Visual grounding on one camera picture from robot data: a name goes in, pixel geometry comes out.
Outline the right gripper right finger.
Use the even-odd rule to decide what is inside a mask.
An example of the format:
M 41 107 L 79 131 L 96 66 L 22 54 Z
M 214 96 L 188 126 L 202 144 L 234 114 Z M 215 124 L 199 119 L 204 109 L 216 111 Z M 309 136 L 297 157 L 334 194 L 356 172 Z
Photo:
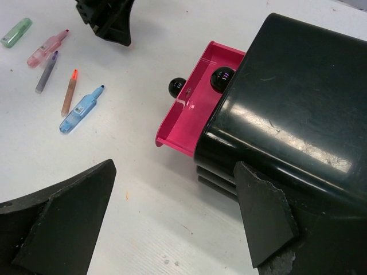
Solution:
M 314 195 L 234 168 L 251 256 L 260 274 L 365 274 L 366 202 Z

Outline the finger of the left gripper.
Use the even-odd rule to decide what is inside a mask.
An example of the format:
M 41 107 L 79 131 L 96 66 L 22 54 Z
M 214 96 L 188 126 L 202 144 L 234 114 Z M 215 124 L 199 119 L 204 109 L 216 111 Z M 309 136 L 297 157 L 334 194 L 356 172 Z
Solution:
M 76 8 L 95 36 L 130 46 L 130 14 L 134 0 L 79 0 Z

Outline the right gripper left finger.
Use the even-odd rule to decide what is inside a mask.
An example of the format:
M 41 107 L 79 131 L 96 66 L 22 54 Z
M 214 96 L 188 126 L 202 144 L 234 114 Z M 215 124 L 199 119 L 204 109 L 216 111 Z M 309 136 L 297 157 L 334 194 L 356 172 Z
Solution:
M 107 159 L 1 203 L 1 274 L 87 274 L 116 167 Z

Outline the green correction tape pen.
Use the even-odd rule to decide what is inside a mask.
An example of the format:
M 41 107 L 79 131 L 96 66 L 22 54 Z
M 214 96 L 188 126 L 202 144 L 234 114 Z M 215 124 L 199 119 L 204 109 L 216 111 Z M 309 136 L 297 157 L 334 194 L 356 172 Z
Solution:
M 12 48 L 27 32 L 32 24 L 33 21 L 30 18 L 21 19 L 11 30 L 9 30 L 1 38 L 1 44 L 6 48 Z

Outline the pink drawer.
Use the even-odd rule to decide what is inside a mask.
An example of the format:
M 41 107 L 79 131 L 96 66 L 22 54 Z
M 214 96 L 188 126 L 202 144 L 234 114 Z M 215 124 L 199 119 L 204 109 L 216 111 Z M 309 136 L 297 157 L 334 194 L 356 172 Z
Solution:
M 158 128 L 155 145 L 166 145 L 189 157 L 194 155 L 205 124 L 221 98 L 211 84 L 222 66 L 237 70 L 245 52 L 211 41 Z
M 234 75 L 235 70 L 232 68 L 227 66 L 219 67 L 212 73 L 210 84 L 217 93 L 223 94 Z

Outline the black drawer organizer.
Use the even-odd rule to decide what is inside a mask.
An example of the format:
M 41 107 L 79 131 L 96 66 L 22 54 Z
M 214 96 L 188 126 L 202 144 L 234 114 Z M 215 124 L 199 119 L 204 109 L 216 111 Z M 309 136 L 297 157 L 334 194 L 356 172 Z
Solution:
M 322 212 L 366 213 L 366 42 L 276 13 L 202 130 L 196 164 L 237 162 Z

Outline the pink top drawer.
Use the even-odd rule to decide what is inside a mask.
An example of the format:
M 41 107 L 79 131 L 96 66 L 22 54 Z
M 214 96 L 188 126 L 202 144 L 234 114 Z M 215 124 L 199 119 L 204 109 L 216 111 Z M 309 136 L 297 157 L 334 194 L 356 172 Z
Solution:
M 210 84 L 217 93 L 223 94 L 234 75 L 235 70 L 232 68 L 227 66 L 219 67 L 212 73 Z

